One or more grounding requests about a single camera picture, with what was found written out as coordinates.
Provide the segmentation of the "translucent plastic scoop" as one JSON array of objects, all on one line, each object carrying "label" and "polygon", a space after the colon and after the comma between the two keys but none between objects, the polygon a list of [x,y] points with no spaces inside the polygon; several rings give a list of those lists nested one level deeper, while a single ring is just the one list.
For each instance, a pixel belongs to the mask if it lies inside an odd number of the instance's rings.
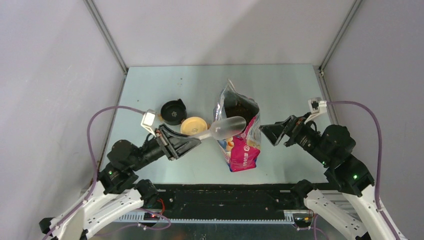
[{"label": "translucent plastic scoop", "polygon": [[195,135],[188,135],[190,138],[197,138],[201,141],[213,138],[217,141],[224,140],[243,132],[247,126],[246,120],[241,116],[233,116],[214,121],[208,125],[208,130]]}]

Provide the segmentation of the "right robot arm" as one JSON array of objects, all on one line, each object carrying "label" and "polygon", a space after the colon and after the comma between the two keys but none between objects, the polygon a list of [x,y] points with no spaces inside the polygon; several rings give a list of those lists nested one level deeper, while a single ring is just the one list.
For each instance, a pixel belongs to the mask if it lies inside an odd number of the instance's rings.
[{"label": "right robot arm", "polygon": [[306,115],[292,115],[285,121],[261,125],[259,129],[273,146],[288,136],[285,147],[298,145],[318,160],[326,169],[324,175],[328,182],[353,206],[359,219],[328,200],[306,179],[291,188],[291,204],[297,209],[313,211],[348,240],[406,239],[383,203],[375,197],[377,183],[372,174],[352,155],[356,142],[348,129],[332,124],[320,133],[313,125]]}]

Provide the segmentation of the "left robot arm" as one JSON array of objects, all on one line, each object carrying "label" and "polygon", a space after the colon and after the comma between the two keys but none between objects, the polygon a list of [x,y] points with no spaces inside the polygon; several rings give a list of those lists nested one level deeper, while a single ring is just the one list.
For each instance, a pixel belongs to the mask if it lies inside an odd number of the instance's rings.
[{"label": "left robot arm", "polygon": [[140,147],[128,140],[117,141],[107,154],[109,163],[89,190],[64,213],[43,218],[39,222],[41,232],[52,240],[62,240],[77,212],[81,212],[84,223],[78,237],[88,240],[132,210],[153,208],[159,193],[150,180],[139,180],[136,171],[163,156],[170,161],[179,159],[200,144],[200,139],[177,133],[164,124],[148,134]]}]

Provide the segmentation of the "pink blue cat food bag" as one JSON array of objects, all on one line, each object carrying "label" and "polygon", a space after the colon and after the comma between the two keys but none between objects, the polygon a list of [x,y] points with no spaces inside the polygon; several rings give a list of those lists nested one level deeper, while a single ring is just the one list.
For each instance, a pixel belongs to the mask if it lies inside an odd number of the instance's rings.
[{"label": "pink blue cat food bag", "polygon": [[227,80],[213,109],[213,121],[233,117],[244,119],[244,129],[218,140],[219,147],[231,172],[254,169],[261,153],[260,107],[253,98],[237,92],[233,82]]}]

